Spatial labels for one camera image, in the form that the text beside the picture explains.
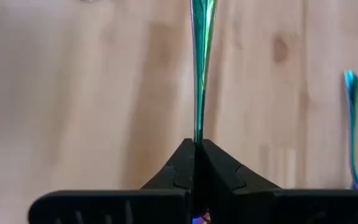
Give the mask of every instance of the black base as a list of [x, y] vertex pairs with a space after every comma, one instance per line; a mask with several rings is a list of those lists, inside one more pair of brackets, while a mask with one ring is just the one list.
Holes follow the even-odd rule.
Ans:
[[30, 224], [358, 223], [358, 190], [282, 190], [210, 140], [185, 139], [140, 190], [60, 191], [33, 203]]

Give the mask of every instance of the wood grain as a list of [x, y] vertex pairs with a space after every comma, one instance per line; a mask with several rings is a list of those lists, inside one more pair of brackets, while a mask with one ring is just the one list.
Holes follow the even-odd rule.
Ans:
[[[136, 189], [192, 137], [189, 11], [0, 0], [0, 223], [51, 190]], [[220, 1], [205, 136], [282, 187], [348, 188], [345, 69], [358, 1]]]

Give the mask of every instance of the iridescent metal rod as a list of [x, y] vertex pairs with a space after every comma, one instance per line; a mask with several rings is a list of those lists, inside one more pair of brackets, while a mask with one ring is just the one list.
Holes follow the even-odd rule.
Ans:
[[352, 174], [352, 189], [358, 189], [356, 171], [356, 128], [358, 113], [358, 77], [352, 70], [344, 72], [344, 84], [349, 111], [349, 160]]
[[209, 53], [218, 0], [190, 0], [194, 62], [194, 143], [203, 145], [204, 106]]

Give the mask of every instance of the iridescent metal spoon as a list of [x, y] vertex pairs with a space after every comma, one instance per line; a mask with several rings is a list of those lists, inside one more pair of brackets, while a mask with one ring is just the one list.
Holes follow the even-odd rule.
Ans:
[[203, 145], [204, 106], [209, 53], [218, 0], [190, 0], [194, 61], [194, 143]]
[[358, 113], [358, 77], [352, 70], [344, 72], [344, 84], [349, 110], [349, 151], [350, 168], [352, 174], [352, 189], [358, 189], [358, 175], [356, 171], [356, 127]]

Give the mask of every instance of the wood knot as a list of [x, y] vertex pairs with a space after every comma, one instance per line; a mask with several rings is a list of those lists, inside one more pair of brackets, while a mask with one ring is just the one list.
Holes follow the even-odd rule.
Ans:
[[283, 63], [288, 58], [288, 45], [280, 34], [273, 37], [273, 59], [275, 63]]

